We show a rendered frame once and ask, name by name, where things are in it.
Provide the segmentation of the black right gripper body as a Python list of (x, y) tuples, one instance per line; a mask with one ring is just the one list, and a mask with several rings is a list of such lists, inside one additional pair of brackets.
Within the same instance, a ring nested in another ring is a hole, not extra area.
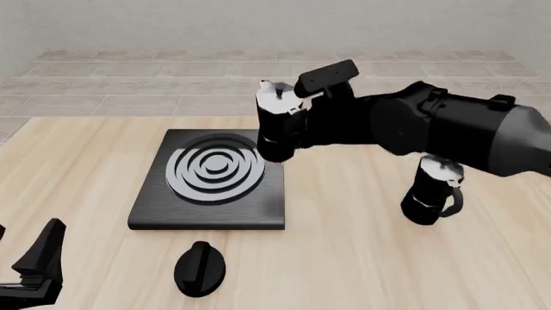
[(296, 149), (329, 145), (371, 144), (371, 97), (321, 95), (314, 97), (299, 125)]

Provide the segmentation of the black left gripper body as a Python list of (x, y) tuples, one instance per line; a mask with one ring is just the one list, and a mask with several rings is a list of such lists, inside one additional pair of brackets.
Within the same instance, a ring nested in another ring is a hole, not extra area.
[(0, 306), (48, 306), (57, 301), (63, 281), (22, 276), (19, 283), (0, 283)]

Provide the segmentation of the black and silver moka pot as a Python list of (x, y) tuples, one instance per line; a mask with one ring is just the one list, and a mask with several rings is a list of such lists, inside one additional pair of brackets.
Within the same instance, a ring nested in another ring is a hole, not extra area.
[(400, 203), (403, 215), (415, 224), (432, 226), (441, 218), (463, 209), (460, 164), (435, 155), (424, 155), (418, 164), (413, 185)]
[(281, 163), (294, 155), (295, 123), (305, 111), (304, 100), (294, 93), (291, 84), (259, 81), (256, 93), (259, 129), (257, 150), (269, 162)]

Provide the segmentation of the flat black stove plate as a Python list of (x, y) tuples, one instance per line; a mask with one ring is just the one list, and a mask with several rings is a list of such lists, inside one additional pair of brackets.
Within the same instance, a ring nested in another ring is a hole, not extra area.
[(128, 216), (132, 230), (282, 230), (282, 164), (255, 129), (166, 131)]

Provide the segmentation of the round black stove knob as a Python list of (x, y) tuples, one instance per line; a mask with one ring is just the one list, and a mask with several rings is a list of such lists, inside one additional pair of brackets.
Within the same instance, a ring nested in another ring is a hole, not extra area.
[(192, 298), (208, 296), (223, 283), (226, 261), (208, 242), (196, 241), (177, 260), (174, 281), (183, 294)]

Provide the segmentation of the small flat plate on stalk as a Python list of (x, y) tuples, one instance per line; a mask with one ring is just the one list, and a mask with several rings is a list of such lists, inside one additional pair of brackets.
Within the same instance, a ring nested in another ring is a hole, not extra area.
[(346, 59), (300, 74), (294, 86), (294, 93), (299, 98), (317, 94), (329, 99), (353, 98), (350, 80), (358, 75), (355, 63), (351, 59)]

